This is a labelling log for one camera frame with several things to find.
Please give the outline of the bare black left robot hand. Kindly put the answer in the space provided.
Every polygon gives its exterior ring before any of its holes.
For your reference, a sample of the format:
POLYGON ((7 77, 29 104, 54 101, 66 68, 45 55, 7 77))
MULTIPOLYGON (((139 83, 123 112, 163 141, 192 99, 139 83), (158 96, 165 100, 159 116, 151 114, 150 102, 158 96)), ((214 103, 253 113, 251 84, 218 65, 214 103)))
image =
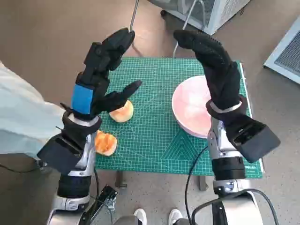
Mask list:
POLYGON ((138 90, 142 81, 128 84, 121 92, 107 92, 109 73, 118 68, 122 56, 132 45, 135 32, 122 28, 102 42, 93 42, 85 57, 85 69, 77 75, 73 88, 71 106, 62 107, 81 120, 91 120, 101 112, 122 108, 138 90))

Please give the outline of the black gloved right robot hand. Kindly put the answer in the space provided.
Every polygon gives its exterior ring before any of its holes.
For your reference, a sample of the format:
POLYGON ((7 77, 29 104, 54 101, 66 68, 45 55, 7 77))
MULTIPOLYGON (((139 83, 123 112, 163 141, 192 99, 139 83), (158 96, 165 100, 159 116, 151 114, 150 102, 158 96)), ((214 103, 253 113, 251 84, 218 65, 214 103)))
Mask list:
POLYGON ((240 103, 240 74, 237 63, 232 61, 222 44, 202 31, 175 30, 179 46, 190 49, 202 64, 211 100, 225 110, 240 103))

